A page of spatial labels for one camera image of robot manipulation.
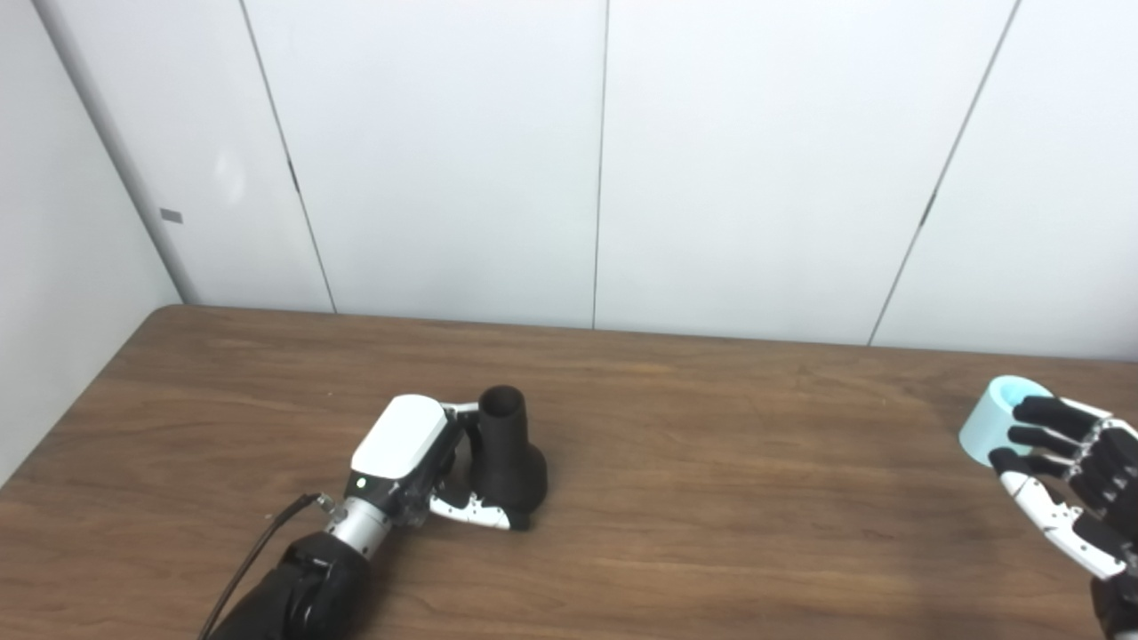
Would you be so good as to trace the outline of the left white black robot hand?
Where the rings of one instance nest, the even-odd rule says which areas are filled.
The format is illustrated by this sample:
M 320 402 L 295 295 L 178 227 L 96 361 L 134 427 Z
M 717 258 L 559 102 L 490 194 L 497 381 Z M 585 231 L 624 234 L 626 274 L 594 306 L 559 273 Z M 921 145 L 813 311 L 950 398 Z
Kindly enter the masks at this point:
M 396 396 L 352 456 L 344 498 L 382 525 L 427 514 L 527 531 L 549 491 L 549 465 L 529 438 L 520 389 L 485 389 L 475 404 Z

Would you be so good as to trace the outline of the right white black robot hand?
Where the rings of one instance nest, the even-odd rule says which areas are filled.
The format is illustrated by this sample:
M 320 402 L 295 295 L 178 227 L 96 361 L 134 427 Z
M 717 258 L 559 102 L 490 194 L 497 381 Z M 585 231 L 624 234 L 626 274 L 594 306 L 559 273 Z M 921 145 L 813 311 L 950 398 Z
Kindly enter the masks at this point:
M 1092 579 L 1135 594 L 1135 430 L 1069 397 L 1026 396 L 1011 448 L 989 453 L 1000 485 L 1032 525 Z

